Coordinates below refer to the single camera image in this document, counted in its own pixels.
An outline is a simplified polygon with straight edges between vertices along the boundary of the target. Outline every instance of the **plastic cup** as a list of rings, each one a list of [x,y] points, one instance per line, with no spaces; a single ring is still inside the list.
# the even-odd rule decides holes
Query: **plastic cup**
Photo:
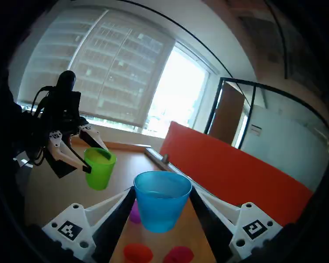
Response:
[[[129,244],[123,250],[125,263],[149,263],[153,254],[150,248],[142,244]]]
[[[192,189],[187,178],[167,171],[139,174],[134,186],[141,222],[155,233],[174,227]]]
[[[130,211],[129,218],[135,224],[141,223],[139,209],[138,209],[138,202],[136,200],[134,201],[132,210]]]
[[[190,263],[194,253],[184,246],[174,247],[164,258],[163,263]]]
[[[89,187],[104,190],[117,161],[116,156],[102,148],[88,148],[84,151],[84,160],[91,166],[91,173],[86,173]]]

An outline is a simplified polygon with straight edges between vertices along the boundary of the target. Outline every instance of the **window blind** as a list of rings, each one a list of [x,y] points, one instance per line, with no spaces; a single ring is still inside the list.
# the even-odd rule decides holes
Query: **window blind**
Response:
[[[33,52],[21,85],[26,92],[19,99],[32,101],[33,90],[55,85],[70,69],[77,76],[73,90],[82,93],[82,114],[142,127],[175,41],[140,18],[103,12],[70,10],[52,23]],[[56,30],[61,35],[54,35]],[[43,49],[48,41],[57,47]]]
[[[32,103],[44,86],[55,86],[82,39],[104,10],[73,8],[62,12],[36,45],[22,77],[18,100]]]

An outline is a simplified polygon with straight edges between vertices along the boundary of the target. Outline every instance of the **table surface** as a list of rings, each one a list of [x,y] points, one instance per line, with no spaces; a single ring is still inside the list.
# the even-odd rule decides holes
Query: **table surface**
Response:
[[[83,156],[86,147],[81,144],[74,149]],[[82,171],[75,170],[59,179],[46,161],[41,166],[34,167],[25,196],[26,224],[38,224],[42,227],[71,203],[79,203],[87,208],[131,187],[136,175],[159,170],[158,166],[139,149],[109,147],[109,150],[117,156],[117,163],[108,187],[103,191],[89,188],[85,173]],[[154,254],[151,262],[162,262],[165,255],[175,246],[189,247],[194,253],[192,263],[215,262],[190,200],[175,227],[166,233],[152,233],[142,224],[127,220],[110,262],[123,262],[123,248],[130,243],[147,245]]]

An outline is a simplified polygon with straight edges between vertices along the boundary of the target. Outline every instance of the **orange partition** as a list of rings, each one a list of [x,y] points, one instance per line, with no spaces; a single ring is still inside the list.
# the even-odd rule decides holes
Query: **orange partition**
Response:
[[[253,202],[282,226],[295,222],[312,196],[273,166],[175,122],[160,154],[218,198],[236,206]]]

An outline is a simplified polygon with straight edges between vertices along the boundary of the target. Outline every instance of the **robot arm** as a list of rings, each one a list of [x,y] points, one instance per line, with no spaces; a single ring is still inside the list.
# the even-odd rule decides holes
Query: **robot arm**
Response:
[[[65,71],[60,75],[55,87],[42,88],[40,91],[49,93],[40,101],[32,116],[34,121],[39,123],[39,127],[32,132],[32,138],[34,138],[32,152],[42,151],[43,159],[46,158],[59,178],[75,169],[82,169],[87,173],[90,173],[92,169],[72,149],[71,136],[79,134],[80,139],[91,147],[107,150],[99,132],[92,128],[85,118],[79,116],[81,93],[72,91],[74,83],[75,74],[72,71]]]

